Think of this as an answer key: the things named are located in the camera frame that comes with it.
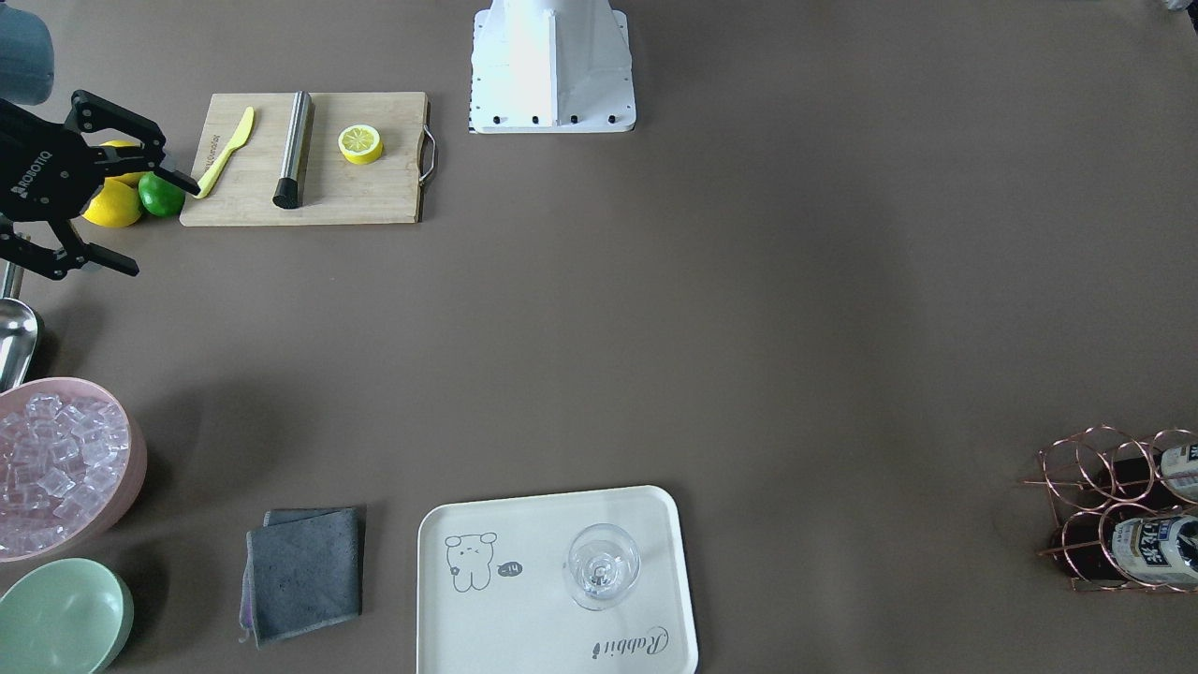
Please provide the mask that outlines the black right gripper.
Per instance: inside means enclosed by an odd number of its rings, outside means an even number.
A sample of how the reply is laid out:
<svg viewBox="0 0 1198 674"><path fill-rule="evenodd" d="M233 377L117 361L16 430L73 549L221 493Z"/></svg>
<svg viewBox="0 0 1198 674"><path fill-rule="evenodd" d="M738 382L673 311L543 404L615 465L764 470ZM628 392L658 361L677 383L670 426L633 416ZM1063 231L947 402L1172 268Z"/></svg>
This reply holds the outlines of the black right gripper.
<svg viewBox="0 0 1198 674"><path fill-rule="evenodd" d="M87 210L104 180L105 158L85 134L103 129L129 136L144 148L150 172L196 196L196 180L179 171L167 153L161 127L102 95L77 90L63 125L37 119L22 107L1 101L1 257L48 278L63 280L69 271L89 263L137 277L137 260L85 242L68 219ZM56 249L22 238L14 221L49 221Z"/></svg>

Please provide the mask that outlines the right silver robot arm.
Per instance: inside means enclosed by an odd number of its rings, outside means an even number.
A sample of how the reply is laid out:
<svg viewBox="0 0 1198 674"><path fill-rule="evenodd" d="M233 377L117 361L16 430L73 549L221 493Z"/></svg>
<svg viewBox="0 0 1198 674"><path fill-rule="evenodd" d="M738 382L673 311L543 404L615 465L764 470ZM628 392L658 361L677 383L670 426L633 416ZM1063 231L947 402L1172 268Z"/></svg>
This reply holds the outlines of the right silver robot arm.
<svg viewBox="0 0 1198 674"><path fill-rule="evenodd" d="M8 6L1 24L4 260L48 280L89 263L137 277L137 261L79 238L73 218L120 174L149 170L188 195L200 192L196 180L168 157L158 125L101 95L74 91L63 121L29 111L52 95L52 34L38 16Z"/></svg>

